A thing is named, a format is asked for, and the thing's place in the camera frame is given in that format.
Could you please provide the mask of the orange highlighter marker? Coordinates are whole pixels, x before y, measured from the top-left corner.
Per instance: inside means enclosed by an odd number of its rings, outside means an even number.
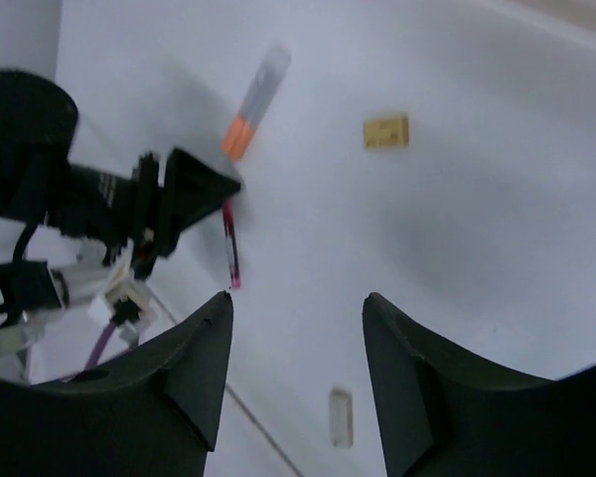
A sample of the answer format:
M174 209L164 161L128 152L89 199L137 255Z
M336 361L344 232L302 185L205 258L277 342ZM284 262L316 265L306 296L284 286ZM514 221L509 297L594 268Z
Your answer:
M286 76L291 54L281 45L262 59L241 106L229 124L222 152L233 162L240 160Z

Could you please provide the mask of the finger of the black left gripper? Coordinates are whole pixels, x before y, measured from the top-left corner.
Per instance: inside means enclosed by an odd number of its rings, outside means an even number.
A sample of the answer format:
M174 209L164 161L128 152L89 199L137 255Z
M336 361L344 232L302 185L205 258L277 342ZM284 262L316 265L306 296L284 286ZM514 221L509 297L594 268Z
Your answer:
M215 171L181 148L174 148L167 158L160 189L156 254L169 256L182 232L220 209L240 189L237 179Z

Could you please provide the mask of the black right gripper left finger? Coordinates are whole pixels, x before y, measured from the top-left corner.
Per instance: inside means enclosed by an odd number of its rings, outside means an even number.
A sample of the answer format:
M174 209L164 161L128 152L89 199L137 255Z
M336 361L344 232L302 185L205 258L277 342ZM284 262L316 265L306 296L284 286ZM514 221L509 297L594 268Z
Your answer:
M201 476L220 426L233 305L220 292L177 326L69 382L0 380L0 476Z

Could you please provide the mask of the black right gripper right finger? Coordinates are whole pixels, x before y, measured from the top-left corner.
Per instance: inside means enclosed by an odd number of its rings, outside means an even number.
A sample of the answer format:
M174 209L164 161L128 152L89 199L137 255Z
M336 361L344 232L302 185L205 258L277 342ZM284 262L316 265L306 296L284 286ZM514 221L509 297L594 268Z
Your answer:
M363 328L390 476L596 476L596 366L560 380L485 359L383 296Z

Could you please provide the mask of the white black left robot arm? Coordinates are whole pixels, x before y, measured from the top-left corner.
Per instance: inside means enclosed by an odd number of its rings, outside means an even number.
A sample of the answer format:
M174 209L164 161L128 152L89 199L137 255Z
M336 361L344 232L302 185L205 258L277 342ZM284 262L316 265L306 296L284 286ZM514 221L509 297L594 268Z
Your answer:
M175 147L141 156L130 177L69 160L79 120L70 95L49 79L0 70L0 218L92 239L111 253L133 246L137 277L177 247L182 232L240 191Z

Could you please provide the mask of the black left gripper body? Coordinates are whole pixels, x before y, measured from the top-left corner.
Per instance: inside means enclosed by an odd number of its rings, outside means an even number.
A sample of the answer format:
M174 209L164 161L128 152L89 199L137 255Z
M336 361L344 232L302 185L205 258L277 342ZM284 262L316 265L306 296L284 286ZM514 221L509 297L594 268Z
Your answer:
M157 252L159 156L142 155L130 177L66 163L50 169L44 224L71 239L91 239L107 249L111 264L127 247L137 278L153 271Z

